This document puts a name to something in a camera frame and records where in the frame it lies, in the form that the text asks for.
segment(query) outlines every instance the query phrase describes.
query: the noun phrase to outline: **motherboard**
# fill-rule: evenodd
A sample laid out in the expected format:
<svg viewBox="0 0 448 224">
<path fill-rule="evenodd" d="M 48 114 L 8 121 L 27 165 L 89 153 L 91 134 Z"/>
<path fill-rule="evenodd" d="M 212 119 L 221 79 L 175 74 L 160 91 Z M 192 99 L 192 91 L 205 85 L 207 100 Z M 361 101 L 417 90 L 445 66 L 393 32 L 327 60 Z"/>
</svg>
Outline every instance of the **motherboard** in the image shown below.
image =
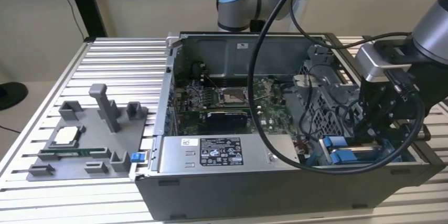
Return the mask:
<svg viewBox="0 0 448 224">
<path fill-rule="evenodd" d="M 176 88 L 179 135 L 256 133 L 244 84 L 245 79 L 223 82 L 201 75 L 200 80 Z M 297 135 L 281 84 L 273 76 L 255 79 L 255 100 L 267 134 Z"/>
</svg>

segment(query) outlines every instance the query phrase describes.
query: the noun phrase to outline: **gray plastic bracket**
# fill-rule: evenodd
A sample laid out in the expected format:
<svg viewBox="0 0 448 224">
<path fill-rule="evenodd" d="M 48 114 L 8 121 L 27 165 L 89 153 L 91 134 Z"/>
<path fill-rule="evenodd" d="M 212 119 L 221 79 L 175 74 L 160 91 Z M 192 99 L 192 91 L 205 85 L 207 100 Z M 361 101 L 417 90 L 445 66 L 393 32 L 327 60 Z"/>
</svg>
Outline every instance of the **gray plastic bracket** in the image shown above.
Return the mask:
<svg viewBox="0 0 448 224">
<path fill-rule="evenodd" d="M 41 153 L 43 151 L 40 150 L 37 153 L 37 157 L 41 161 L 55 161 L 59 160 L 59 156 L 56 153 Z"/>
<path fill-rule="evenodd" d="M 48 164 L 48 165 L 32 165 L 28 169 L 28 172 L 33 176 L 51 176 L 53 175 L 55 168 Z"/>
<path fill-rule="evenodd" d="M 145 116 L 143 113 L 140 102 L 128 103 L 127 114 L 128 114 L 129 120 L 139 120 Z"/>
<path fill-rule="evenodd" d="M 105 120 L 107 126 L 111 132 L 119 132 L 121 127 L 117 122 L 117 116 L 120 115 L 117 111 L 117 106 L 115 101 L 109 102 L 107 95 L 107 85 L 103 83 L 95 83 L 89 89 L 89 95 L 96 99 L 97 106 L 100 107 L 100 116 Z"/>
<path fill-rule="evenodd" d="M 77 121 L 75 112 L 80 111 L 83 111 L 83 108 L 77 101 L 64 101 L 59 108 L 59 113 L 65 121 Z"/>
<path fill-rule="evenodd" d="M 124 152 L 123 159 L 119 158 L 119 155 L 116 152 L 112 152 L 111 157 L 111 166 L 115 170 L 115 172 L 128 172 L 131 169 L 131 158 L 129 153 Z"/>
<path fill-rule="evenodd" d="M 105 148 L 104 151 L 91 152 L 93 158 L 111 158 L 111 150 Z"/>
<path fill-rule="evenodd" d="M 91 173 L 107 173 L 108 169 L 103 161 L 85 162 L 84 170 L 88 174 Z"/>
</svg>

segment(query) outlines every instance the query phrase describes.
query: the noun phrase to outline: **green circuit board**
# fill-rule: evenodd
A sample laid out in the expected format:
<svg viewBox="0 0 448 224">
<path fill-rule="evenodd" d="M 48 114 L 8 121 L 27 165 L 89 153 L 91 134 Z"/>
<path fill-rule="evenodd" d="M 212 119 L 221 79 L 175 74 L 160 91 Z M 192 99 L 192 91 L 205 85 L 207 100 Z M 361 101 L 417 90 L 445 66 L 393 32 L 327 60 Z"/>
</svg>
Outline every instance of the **green circuit board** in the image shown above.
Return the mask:
<svg viewBox="0 0 448 224">
<path fill-rule="evenodd" d="M 179 135 L 256 133 L 245 87 L 203 87 L 199 82 L 192 82 L 176 90 L 176 97 Z M 296 126 L 285 106 L 280 84 L 275 84 L 275 81 L 269 78 L 255 79 L 255 100 L 265 133 L 296 135 Z M 211 130 L 211 117 L 223 113 L 236 117 L 236 120 L 240 120 L 240 117 L 247 117 L 245 125 L 231 127 L 227 118 L 217 125 L 217 129 Z"/>
</svg>

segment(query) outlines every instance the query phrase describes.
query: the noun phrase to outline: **connector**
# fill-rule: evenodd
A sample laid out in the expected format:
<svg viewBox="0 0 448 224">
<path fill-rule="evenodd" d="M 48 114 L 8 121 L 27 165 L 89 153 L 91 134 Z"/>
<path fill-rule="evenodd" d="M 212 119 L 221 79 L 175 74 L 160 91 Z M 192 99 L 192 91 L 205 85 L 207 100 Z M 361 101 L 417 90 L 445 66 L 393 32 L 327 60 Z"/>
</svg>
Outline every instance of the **connector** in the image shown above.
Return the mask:
<svg viewBox="0 0 448 224">
<path fill-rule="evenodd" d="M 407 101 L 409 96 L 417 93 L 417 87 L 408 73 L 403 69 L 397 68 L 385 70 L 384 75 L 393 84 L 393 88 L 400 94 L 401 99 Z"/>
</svg>

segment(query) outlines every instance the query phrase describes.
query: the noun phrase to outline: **white label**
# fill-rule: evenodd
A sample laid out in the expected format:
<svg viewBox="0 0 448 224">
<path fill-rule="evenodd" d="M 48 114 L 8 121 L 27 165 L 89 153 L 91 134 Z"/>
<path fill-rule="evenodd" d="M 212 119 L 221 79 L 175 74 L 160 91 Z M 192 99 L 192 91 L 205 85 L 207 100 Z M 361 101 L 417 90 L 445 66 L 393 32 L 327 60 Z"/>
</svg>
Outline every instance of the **white label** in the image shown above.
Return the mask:
<svg viewBox="0 0 448 224">
<path fill-rule="evenodd" d="M 236 44 L 236 48 L 237 49 L 248 49 L 249 48 L 249 44 L 248 43 L 237 43 Z"/>
<path fill-rule="evenodd" d="M 183 138 L 181 146 L 197 146 L 199 139 L 197 138 Z"/>
</svg>

